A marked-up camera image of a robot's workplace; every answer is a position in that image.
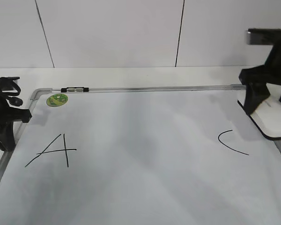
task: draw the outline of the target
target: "whiteboard frame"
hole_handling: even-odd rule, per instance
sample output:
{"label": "whiteboard frame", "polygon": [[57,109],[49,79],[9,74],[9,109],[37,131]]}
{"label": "whiteboard frame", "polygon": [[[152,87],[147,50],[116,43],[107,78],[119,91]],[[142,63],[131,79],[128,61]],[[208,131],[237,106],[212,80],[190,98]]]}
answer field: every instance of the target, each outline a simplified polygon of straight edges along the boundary
{"label": "whiteboard frame", "polygon": [[[201,90],[245,90],[245,86],[241,84],[231,85],[215,85],[215,86],[178,86],[178,87],[148,87],[148,88],[89,88],[88,92],[83,92],[81,87],[68,87],[66,89],[67,94],[81,94],[81,93],[117,93],[117,92],[152,92],[152,91],[201,91]],[[40,88],[36,89],[27,104],[27,108],[32,113],[37,101],[44,94],[62,93],[62,89],[53,88]],[[17,144],[20,137],[26,127],[26,123],[19,125],[15,132],[15,143]],[[279,152],[281,153],[281,140],[274,141]],[[0,159],[0,181],[7,168],[9,160],[11,159],[13,151],[5,151]]]}

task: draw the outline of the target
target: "green round magnet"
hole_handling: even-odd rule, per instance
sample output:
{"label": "green round magnet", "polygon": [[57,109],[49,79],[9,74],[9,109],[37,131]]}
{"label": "green round magnet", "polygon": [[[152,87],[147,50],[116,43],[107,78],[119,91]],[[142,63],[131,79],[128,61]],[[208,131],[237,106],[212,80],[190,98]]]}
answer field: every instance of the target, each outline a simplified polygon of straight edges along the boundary
{"label": "green round magnet", "polygon": [[58,107],[58,106],[62,106],[65,103],[67,103],[67,95],[65,94],[55,94],[55,95],[51,95],[50,97],[48,97],[47,99],[47,105],[50,107]]}

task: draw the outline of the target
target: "whiteboard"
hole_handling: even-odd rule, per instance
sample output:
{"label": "whiteboard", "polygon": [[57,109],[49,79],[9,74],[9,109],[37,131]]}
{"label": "whiteboard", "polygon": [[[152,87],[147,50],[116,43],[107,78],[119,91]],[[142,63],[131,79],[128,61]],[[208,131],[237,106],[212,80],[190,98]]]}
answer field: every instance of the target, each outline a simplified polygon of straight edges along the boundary
{"label": "whiteboard", "polygon": [[236,94],[42,95],[0,183],[0,225],[281,225],[281,154]]}

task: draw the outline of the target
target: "panel seam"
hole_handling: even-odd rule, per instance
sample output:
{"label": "panel seam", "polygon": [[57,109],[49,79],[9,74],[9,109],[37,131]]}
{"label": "panel seam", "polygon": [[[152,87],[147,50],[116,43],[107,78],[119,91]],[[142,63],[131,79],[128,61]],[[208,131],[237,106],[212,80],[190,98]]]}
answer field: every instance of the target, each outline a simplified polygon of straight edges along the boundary
{"label": "panel seam", "polygon": [[175,67],[177,67],[177,60],[178,60],[178,54],[179,54],[180,37],[181,37],[181,29],[182,29],[183,14],[184,14],[184,5],[185,5],[185,0],[183,0],[183,5],[182,5],[182,12],[181,12],[181,20],[180,20],[180,29],[179,29],[179,37],[178,37],[178,45],[177,45],[177,54],[176,54]]}
{"label": "panel seam", "polygon": [[49,43],[48,43],[48,40],[47,40],[46,32],[45,32],[45,29],[44,29],[42,17],[41,17],[41,14],[39,12],[39,9],[38,9],[37,0],[34,0],[34,2],[35,2],[36,7],[37,7],[38,18],[39,18],[39,21],[41,22],[41,25],[42,25],[42,29],[43,29],[43,33],[44,33],[45,40],[46,40],[46,43],[47,43],[47,47],[48,47],[49,55],[50,55],[50,58],[51,58],[51,62],[52,62],[53,68],[55,68],[55,65],[54,65],[54,62],[53,62],[53,58],[52,58],[52,54],[51,54],[50,47],[49,47]]}

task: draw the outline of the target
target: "black marker writing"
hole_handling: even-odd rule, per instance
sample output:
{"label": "black marker writing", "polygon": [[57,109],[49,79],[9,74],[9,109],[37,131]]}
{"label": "black marker writing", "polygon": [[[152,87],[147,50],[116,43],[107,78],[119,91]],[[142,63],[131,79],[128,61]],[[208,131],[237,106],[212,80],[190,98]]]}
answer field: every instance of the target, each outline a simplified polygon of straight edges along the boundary
{"label": "black marker writing", "polygon": [[225,145],[227,148],[229,148],[229,149],[231,149],[231,150],[233,150],[233,151],[236,151],[236,152],[238,152],[238,153],[241,153],[241,154],[244,154],[244,155],[247,155],[247,156],[248,156],[249,154],[244,153],[244,152],[241,152],[241,151],[237,151],[237,150],[235,150],[235,149],[229,147],[228,145],[226,145],[225,143],[223,143],[223,142],[220,140],[220,136],[221,136],[221,135],[223,135],[223,134],[225,134],[225,133],[228,133],[228,132],[231,132],[231,131],[232,131],[232,130],[227,130],[227,131],[224,131],[224,132],[220,133],[219,136],[217,137],[217,139],[219,140],[219,142],[220,142],[221,144]]}
{"label": "black marker writing", "polygon": [[66,153],[67,167],[69,167],[69,159],[68,159],[68,156],[67,156],[67,151],[70,151],[70,150],[76,151],[77,149],[67,149],[67,148],[66,148],[66,138],[65,138],[65,134],[63,134],[64,149],[53,150],[53,151],[46,151],[46,150],[50,147],[50,145],[52,145],[60,136],[61,136],[61,134],[58,135],[42,152],[37,153],[37,156],[35,156],[30,162],[28,162],[28,163],[25,165],[25,167],[27,167],[30,163],[32,163],[35,159],[37,159],[38,157],[40,157],[42,154],[45,154],[45,153],[52,153],[52,152],[58,152],[58,151],[64,151],[64,152]]}

